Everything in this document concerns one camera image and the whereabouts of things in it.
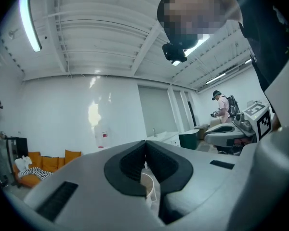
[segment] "ceiling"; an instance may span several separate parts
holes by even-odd
[[[30,0],[40,52],[29,44],[16,3],[0,27],[0,46],[14,67],[24,72],[24,80],[113,75],[195,90],[249,59],[249,44],[238,23],[228,21],[187,62],[173,66],[162,51],[168,39],[157,22],[159,1]]]

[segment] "sticker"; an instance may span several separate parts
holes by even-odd
[[[258,111],[262,110],[263,108],[265,108],[265,105],[260,104],[260,103],[255,103],[254,106],[245,110],[244,112],[250,116],[253,116],[254,114],[256,114]]]
[[[264,115],[257,121],[258,137],[262,139],[271,130],[271,118],[270,111],[264,113]]]

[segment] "vr headset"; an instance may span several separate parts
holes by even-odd
[[[158,6],[158,20],[165,29],[169,43],[163,45],[162,49],[164,55],[168,61],[185,62],[187,61],[187,56],[185,50],[194,47],[198,43],[197,35],[186,35],[181,32],[180,28],[176,27],[175,23],[168,21],[164,14],[164,3],[169,2],[168,0],[162,0]]]
[[[187,56],[185,50],[194,47],[198,43],[197,35],[171,35],[170,31],[165,29],[169,43],[163,45],[162,49],[168,61],[186,62]]]

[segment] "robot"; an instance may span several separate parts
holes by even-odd
[[[218,124],[207,130],[204,140],[220,152],[240,155],[245,143],[259,142],[271,131],[269,106],[254,103],[238,112],[232,123]]]

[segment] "black strip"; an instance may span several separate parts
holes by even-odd
[[[63,182],[61,186],[59,186],[57,190],[37,209],[37,213],[49,221],[54,221],[77,187],[77,184],[67,181]]]
[[[233,167],[235,166],[234,164],[230,164],[230,163],[226,163],[226,162],[222,162],[218,160],[213,160],[210,162],[210,164],[218,166],[218,167],[227,168],[227,169],[233,169]]]
[[[145,141],[111,157],[104,166],[108,182],[120,193],[130,196],[146,196],[145,186],[140,184],[145,164]]]

